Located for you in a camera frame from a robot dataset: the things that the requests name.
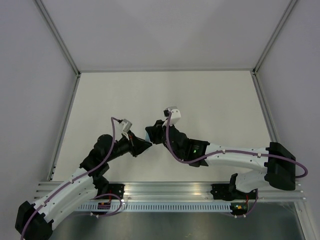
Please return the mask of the light blue eraser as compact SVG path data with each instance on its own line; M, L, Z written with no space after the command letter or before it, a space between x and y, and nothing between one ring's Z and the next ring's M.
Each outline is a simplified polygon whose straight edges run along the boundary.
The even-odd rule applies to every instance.
M149 142L149 143L152 142L148 133L146 133L146 135L145 135L145 140L146 140L147 142Z

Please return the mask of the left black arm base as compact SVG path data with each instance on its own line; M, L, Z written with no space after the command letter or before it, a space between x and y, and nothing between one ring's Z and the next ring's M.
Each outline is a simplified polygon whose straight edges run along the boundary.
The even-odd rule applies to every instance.
M94 187L97 189L95 199L117 200L118 196L121 200L125 193L125 185L122 183L110 183L105 177L94 177Z

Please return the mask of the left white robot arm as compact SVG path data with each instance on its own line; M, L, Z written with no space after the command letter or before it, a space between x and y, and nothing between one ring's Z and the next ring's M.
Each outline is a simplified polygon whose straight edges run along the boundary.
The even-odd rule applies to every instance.
M109 134L101 135L88 156L71 177L50 193L18 208L15 229L23 240L48 240L54 229L79 206L93 199L121 201L124 185L112 185L103 176L109 161L130 153L142 154L152 143L132 132L114 140Z

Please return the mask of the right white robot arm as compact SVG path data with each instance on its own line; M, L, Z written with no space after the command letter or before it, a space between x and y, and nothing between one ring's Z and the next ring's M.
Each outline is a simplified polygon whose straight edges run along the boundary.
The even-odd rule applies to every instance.
M248 169L247 173L234 173L228 185L228 194L235 199L252 190L271 186L278 190L296 188L296 158L280 143L270 142L268 147L225 147L208 141L188 138L174 125L166 128L163 120L145 128L147 139L164 145L180 163L192 167L230 166Z

